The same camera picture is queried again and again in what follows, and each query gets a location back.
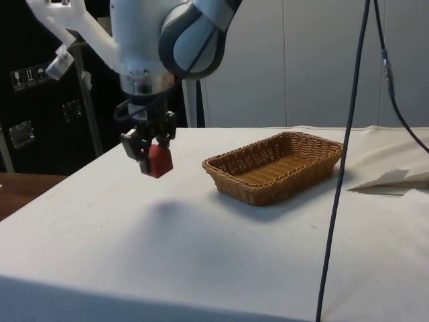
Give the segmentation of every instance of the brown basket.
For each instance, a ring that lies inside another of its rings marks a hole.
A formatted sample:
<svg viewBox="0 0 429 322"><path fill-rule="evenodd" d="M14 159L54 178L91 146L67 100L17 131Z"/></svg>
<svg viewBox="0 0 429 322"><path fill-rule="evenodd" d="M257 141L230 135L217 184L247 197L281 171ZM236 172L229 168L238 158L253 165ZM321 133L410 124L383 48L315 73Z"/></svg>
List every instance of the brown basket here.
<svg viewBox="0 0 429 322"><path fill-rule="evenodd" d="M331 176L343 145L284 132L202 163L220 193L255 206L285 199Z"/></svg>

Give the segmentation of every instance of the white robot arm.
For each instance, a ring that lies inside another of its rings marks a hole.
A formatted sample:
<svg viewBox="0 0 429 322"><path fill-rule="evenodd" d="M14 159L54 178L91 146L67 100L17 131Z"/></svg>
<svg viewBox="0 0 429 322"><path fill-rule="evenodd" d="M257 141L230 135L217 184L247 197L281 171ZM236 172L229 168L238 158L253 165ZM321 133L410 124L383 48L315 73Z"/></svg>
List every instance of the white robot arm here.
<svg viewBox="0 0 429 322"><path fill-rule="evenodd" d="M204 78L221 64L228 28L242 0L111 0L110 36L88 13L84 0L27 0L34 15L63 45L48 68L59 79L72 64L67 52L78 32L119 74L136 126L121 136L129 157L145 174L171 170L168 146L176 116L166 107L174 76ZM159 145L153 146L156 138Z"/></svg>

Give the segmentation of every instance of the white table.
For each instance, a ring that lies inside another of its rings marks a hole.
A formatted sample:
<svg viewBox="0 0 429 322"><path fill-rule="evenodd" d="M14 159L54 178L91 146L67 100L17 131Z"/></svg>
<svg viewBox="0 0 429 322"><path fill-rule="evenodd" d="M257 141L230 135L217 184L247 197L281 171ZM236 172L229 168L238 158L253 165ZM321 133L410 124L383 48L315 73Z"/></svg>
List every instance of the white table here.
<svg viewBox="0 0 429 322"><path fill-rule="evenodd" d="M116 147L0 223L0 321L313 321L336 180L255 208L200 166L281 131L180 130L159 180ZM346 189L429 156L377 128L353 131L349 152L324 321L427 321L428 195Z"/></svg>

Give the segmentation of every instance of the basket rim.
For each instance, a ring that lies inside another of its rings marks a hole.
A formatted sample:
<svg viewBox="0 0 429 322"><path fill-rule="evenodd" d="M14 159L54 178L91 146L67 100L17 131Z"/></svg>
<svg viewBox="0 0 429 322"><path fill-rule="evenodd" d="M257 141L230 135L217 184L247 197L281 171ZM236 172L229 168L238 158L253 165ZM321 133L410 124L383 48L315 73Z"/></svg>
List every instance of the basket rim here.
<svg viewBox="0 0 429 322"><path fill-rule="evenodd" d="M313 160L311 162L311 166L318 166L321 162L329 160L329 159L336 159L335 160L335 163L336 163L339 160L339 158L341 157L341 153L343 152L343 145L341 143L339 143L339 142L328 140L328 139L325 139L325 138L321 138L319 136L314 136L312 134L307 134L307 133L303 133L303 132L284 131L284 132L281 132L281 133L276 134L274 136L271 136L271 137L268 137L268 138L256 141L256 142L251 143L251 144L248 144L248 145L243 146L241 148L234 149L234 150L232 150L230 152L225 152L225 153L219 154L218 156L213 156L211 158L208 158L205 161L203 161L202 167L210 175L217 174L218 176L227 177L229 180L235 181L236 183L242 184L243 186L246 186L246 187L249 187L249 188L254 188L254 189L255 188L259 188L259 189L262 189L262 188L267 188L269 186L272 186L274 184L278 184L280 182L283 182L284 180L287 180L287 179L293 177L293 175L295 175L296 173L303 171L304 169L307 168L307 166L302 166L302 167L299 167L299 168L295 168L295 169L289 170L285 174L283 174L283 175L281 175L281 176L279 176L277 178L274 178L272 181L269 181L269 182L267 182L265 184L251 184L251 183L248 183L248 182L246 182L244 180L239 179L236 176L233 176L232 174L229 174L229 173L226 173L225 171L222 171L221 169L219 169L219 168L211 165L210 163L213 160L217 160L219 158L224 158L225 156L228 156L230 154L234 154L234 153L240 152L242 150L246 150L246 149L252 148L253 146L256 146L257 144L260 144L260 143L263 143L263 142L268 142L268 141L271 141L271 140L274 140L274 139L276 139L278 137L283 137L283 136L303 136L303 137L306 137L306 138L312 138L312 139L318 140L319 142L326 142L326 143L329 143L329 144L332 145L332 147L333 147L332 152L326 154L325 156L321 156L321 157Z"/></svg>

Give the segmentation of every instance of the cable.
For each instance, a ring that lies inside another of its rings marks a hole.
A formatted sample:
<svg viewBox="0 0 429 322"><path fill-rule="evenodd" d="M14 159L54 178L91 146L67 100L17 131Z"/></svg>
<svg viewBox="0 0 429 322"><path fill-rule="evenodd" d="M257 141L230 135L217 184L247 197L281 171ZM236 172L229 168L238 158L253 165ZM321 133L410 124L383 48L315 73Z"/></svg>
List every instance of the cable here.
<svg viewBox="0 0 429 322"><path fill-rule="evenodd" d="M195 67L196 63L200 60L202 53L206 50L208 44L212 40L213 35L217 31L216 26L213 26L210 34L208 35L207 39L205 40L204 44L202 45L201 49L198 51L197 55L195 56L194 60L191 62L189 68L185 71L183 76L181 76L176 83L172 87L170 87L167 91L162 93L159 97L154 99L152 102L147 104L146 106L142 107L141 109L138 109L137 111L134 111L131 114L120 116L123 114L123 112L127 109L128 104L120 104L116 107L115 112L113 113L113 117L115 118L115 121L118 122L124 122L129 121L133 118L133 116L136 116L140 113L143 113L144 111L151 109L155 106L157 106L159 103L161 103L166 97L170 96L173 91L177 89L177 87L180 85L180 83L189 75L190 71Z"/></svg>
<svg viewBox="0 0 429 322"><path fill-rule="evenodd" d="M351 101L350 101L349 119L347 120L346 134L344 137L344 144L343 144L343 156L341 158L340 173L339 173L339 177L338 177L338 182L336 184L334 205L332 208L332 215L331 215L330 224L329 224L328 240L326 242L326 251L325 251L325 256L324 256L322 279L320 281L320 290L319 290L319 297L318 297L318 302L317 302L316 322L320 322L320 320L322 319L324 288L326 286L326 277L328 276L330 249L332 247L332 238L334 236L336 213L338 211L341 189L343 187L343 180L344 180L345 167L346 167L346 158L347 158L347 149L349 148L350 133L351 133L351 128L353 126L353 118L355 116L355 105L356 105L357 88L358 88L358 84L359 84L359 73L360 73L360 69L361 69L363 40L365 39L365 32L367 29L369 5L370 4L371 4L370 0L365 0L365 10L363 12L361 34L359 36L359 43L357 46L355 75L353 77L353 89L352 89Z"/></svg>
<svg viewBox="0 0 429 322"><path fill-rule="evenodd" d="M380 10L379 10L379 6L378 6L378 0L374 0L374 8L375 8L375 18L377 20L378 34L379 34L379 38L380 38L381 55L383 57L383 64L385 67L385 77L386 77L386 81L387 81L387 87L388 87L388 91L389 91L389 97L391 100L391 104L393 105L393 109L397 115L397 118L401 121L401 124L403 125L403 127L408 131L408 133L411 135L411 137L414 139L414 141L416 141L417 144L420 147L422 147L423 150L425 150L427 153L429 153L429 148L427 146L425 146L424 143L411 130L410 126L405 121L404 117L402 116L400 109L397 107L396 99L395 99L395 84L394 84L393 74L391 71L389 56L387 54L387 49L385 47L383 28L381 26Z"/></svg>

